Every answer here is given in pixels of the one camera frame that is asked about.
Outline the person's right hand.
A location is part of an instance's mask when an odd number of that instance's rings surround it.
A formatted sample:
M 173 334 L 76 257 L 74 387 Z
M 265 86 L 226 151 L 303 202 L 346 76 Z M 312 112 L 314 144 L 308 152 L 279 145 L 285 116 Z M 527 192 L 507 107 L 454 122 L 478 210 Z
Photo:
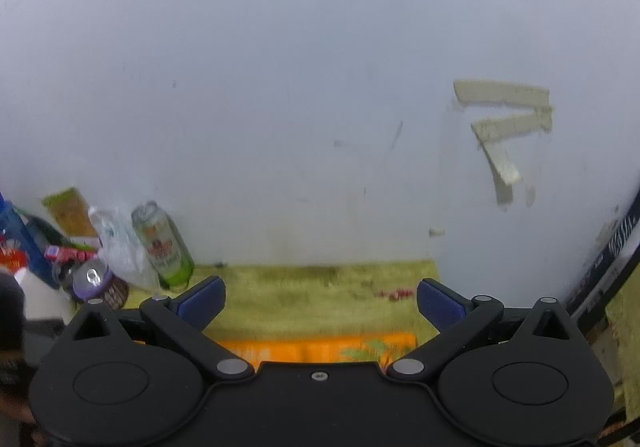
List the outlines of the person's right hand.
M 1 274 L 1 413 L 35 424 L 26 397 L 28 366 L 24 360 L 24 292 L 16 279 Z

